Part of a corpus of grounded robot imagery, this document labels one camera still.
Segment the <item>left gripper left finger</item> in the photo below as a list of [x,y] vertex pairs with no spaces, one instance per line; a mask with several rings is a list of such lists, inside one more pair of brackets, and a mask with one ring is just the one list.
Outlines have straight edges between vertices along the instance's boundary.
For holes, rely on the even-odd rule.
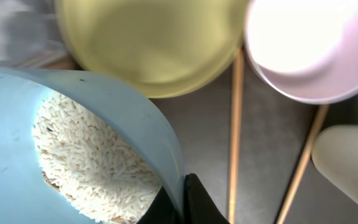
[[177,212],[164,187],[137,224],[179,224]]

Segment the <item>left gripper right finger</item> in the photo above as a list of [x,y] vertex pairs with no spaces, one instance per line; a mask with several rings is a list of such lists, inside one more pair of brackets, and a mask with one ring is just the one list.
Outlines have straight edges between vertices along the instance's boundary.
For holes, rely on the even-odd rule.
[[185,177],[185,223],[229,224],[196,174]]

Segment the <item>cooked rice leftovers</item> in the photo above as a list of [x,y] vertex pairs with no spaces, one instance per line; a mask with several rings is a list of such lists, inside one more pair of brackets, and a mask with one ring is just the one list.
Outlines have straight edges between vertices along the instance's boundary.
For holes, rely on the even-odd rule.
[[56,91],[32,127],[46,183],[99,223],[137,223],[161,188],[158,177],[102,119]]

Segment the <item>light blue bowl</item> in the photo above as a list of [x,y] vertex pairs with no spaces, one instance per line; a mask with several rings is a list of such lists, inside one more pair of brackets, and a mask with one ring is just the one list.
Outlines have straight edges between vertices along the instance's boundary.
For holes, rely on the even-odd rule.
[[0,223],[89,223],[42,177],[32,126],[40,102],[55,90],[99,116],[160,178],[184,220],[184,162],[177,136],[143,94],[107,75],[0,67]]

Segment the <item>pale green cup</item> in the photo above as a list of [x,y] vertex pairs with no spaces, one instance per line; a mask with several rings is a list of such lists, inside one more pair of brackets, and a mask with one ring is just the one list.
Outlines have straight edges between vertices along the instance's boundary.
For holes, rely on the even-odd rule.
[[318,135],[312,149],[317,170],[358,204],[358,126],[337,125]]

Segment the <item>pink white bowl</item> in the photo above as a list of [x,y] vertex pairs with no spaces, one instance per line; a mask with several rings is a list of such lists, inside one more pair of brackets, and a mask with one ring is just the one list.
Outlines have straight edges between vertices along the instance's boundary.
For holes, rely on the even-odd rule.
[[256,74],[288,98],[358,94],[358,1],[251,1],[244,42]]

